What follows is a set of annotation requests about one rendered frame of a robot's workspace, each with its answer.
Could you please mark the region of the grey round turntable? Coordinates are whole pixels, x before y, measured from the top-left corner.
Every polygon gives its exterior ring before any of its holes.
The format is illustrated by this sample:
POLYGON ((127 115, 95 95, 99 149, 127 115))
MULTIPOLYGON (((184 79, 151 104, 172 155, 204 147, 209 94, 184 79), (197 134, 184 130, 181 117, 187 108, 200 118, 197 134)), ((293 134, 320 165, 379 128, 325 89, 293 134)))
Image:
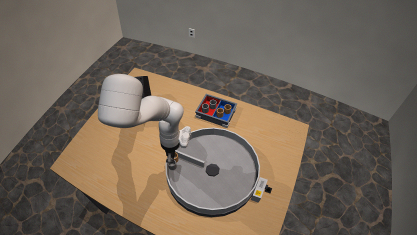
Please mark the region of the grey round turntable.
POLYGON ((264 190, 272 191, 268 180, 260 177, 254 148, 235 132, 215 127, 194 130, 187 147, 179 145, 175 152, 176 169, 165 163, 167 184, 177 203, 198 216, 229 215, 250 198, 258 203, 264 190))

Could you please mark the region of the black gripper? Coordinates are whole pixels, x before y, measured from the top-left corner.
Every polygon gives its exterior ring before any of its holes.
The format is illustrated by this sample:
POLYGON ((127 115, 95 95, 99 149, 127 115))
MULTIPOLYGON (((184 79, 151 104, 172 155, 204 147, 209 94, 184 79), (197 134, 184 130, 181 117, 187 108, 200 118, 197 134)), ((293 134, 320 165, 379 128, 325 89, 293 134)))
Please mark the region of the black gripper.
POLYGON ((161 143, 160 145, 166 152, 166 156, 167 156, 166 163, 173 163, 174 157, 175 157, 175 150, 178 149, 178 147, 180 146, 180 143, 178 143, 175 147, 165 147, 161 143))

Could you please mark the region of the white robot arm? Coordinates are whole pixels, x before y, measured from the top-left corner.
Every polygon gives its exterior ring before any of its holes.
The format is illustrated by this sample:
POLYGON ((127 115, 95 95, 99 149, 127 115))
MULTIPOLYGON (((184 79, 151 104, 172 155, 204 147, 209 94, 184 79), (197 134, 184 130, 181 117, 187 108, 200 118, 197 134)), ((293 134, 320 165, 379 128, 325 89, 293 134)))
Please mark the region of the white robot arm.
POLYGON ((184 114, 183 106, 160 96, 146 96, 142 99, 143 85, 135 77, 127 74, 112 74, 102 83, 98 120, 115 128, 132 128, 148 121, 159 121, 160 143, 173 148, 178 143, 186 148, 191 135, 191 127, 179 130, 184 114))

